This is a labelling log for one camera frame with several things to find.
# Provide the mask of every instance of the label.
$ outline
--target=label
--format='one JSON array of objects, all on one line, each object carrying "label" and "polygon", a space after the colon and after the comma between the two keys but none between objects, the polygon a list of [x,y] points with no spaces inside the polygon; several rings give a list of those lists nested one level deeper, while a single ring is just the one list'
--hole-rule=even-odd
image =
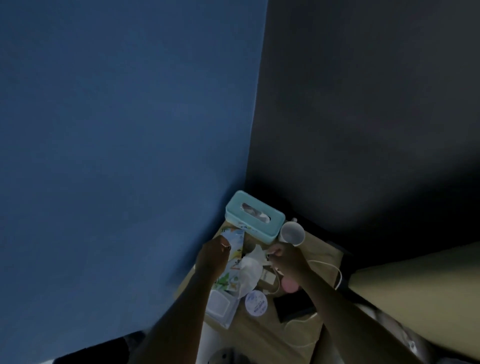
[{"label": "label", "polygon": [[245,296],[245,307],[252,316],[261,316],[268,307],[267,297],[263,292],[257,290],[252,291]]}]

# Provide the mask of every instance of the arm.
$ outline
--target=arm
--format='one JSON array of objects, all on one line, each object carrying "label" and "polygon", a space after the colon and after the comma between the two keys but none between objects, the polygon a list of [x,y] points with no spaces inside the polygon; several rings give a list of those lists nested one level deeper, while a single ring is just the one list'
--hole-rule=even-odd
[{"label": "arm", "polygon": [[230,245],[222,236],[203,245],[187,287],[153,326],[129,364],[195,363],[208,296],[225,270],[229,251]]},{"label": "arm", "polygon": [[346,364],[420,364],[382,325],[313,272],[300,249],[276,244],[269,260],[308,293]]}]

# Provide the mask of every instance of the black phone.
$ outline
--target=black phone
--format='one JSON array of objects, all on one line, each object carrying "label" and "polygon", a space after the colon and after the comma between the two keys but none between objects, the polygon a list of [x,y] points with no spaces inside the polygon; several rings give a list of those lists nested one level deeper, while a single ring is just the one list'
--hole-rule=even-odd
[{"label": "black phone", "polygon": [[273,303],[280,322],[287,322],[317,312],[312,300],[304,290],[275,297]]}]

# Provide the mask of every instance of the table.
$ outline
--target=table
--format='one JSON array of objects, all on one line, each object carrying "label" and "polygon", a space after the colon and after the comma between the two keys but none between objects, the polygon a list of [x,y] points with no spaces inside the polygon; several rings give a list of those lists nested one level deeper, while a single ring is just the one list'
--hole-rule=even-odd
[{"label": "table", "polygon": [[[232,225],[224,222],[215,236],[219,235],[224,227],[232,227]],[[246,233],[243,245],[244,253],[252,251],[255,244],[261,245],[262,249],[269,246]],[[340,266],[343,256],[341,251],[308,232],[305,232],[305,241],[300,245],[300,249],[307,260],[320,260],[336,267]],[[338,274],[336,269],[319,263],[311,263],[311,267],[328,284],[334,285]],[[194,268],[180,284],[176,297],[185,289],[193,273]],[[273,286],[260,281],[258,287],[260,290],[267,289],[275,292],[278,285],[278,280],[275,281]],[[276,294],[268,295],[268,309],[260,317],[253,317],[248,314],[244,298],[242,298],[228,330],[208,316],[205,316],[204,320],[209,326],[220,332],[222,338],[231,347],[235,347],[257,364],[308,364],[315,344],[320,337],[323,326],[322,319],[318,315],[313,318],[308,315],[299,318],[299,320],[306,320],[305,322],[292,321],[280,324],[272,298],[283,294],[285,293],[280,288]]]}]

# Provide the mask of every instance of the white cup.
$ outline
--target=white cup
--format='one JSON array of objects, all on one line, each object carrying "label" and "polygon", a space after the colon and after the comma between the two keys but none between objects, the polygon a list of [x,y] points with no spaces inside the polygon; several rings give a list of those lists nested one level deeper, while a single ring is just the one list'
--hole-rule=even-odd
[{"label": "white cup", "polygon": [[283,243],[290,243],[293,246],[299,246],[305,240],[305,230],[297,222],[296,218],[283,224],[278,234],[278,240]]}]

